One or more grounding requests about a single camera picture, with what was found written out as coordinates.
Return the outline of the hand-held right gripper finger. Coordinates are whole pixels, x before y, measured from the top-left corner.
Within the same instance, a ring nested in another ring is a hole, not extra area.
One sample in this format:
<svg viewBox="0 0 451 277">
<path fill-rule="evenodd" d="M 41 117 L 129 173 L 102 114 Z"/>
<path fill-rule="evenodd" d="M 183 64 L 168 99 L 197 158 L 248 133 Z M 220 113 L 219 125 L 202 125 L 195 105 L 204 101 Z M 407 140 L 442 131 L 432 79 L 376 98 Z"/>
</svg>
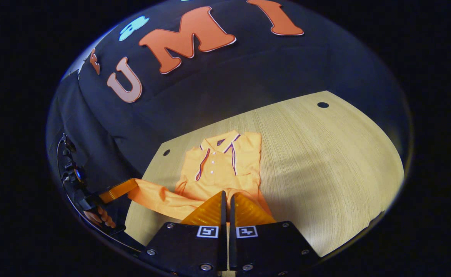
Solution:
<svg viewBox="0 0 451 277">
<path fill-rule="evenodd" d="M 229 269 L 236 275 L 304 275 L 321 257 L 290 221 L 276 221 L 242 194 L 230 203 Z"/>
<path fill-rule="evenodd" d="M 218 275 L 227 270 L 226 219 L 220 192 L 182 222 L 164 223 L 139 259 L 164 275 Z"/>
</svg>

